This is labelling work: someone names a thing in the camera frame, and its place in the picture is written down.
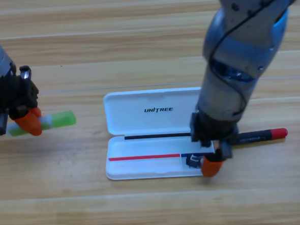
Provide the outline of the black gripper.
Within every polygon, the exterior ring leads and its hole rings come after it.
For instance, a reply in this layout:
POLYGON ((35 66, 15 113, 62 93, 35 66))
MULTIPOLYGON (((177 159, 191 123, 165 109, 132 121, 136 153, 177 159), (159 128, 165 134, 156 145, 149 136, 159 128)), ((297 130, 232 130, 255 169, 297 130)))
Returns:
POLYGON ((33 136, 42 133, 39 90, 31 79, 30 67, 21 66, 19 70, 17 75, 16 66, 11 63, 8 72, 0 75, 0 136, 6 134, 8 119, 33 136))
POLYGON ((237 123, 218 121, 198 111, 191 114, 190 133, 191 141, 199 142, 202 148, 210 147, 215 140, 219 143, 217 149, 214 149, 212 153, 206 153, 201 161, 203 176, 214 177, 223 165, 223 162, 216 161, 233 157, 231 143, 238 135, 237 123))

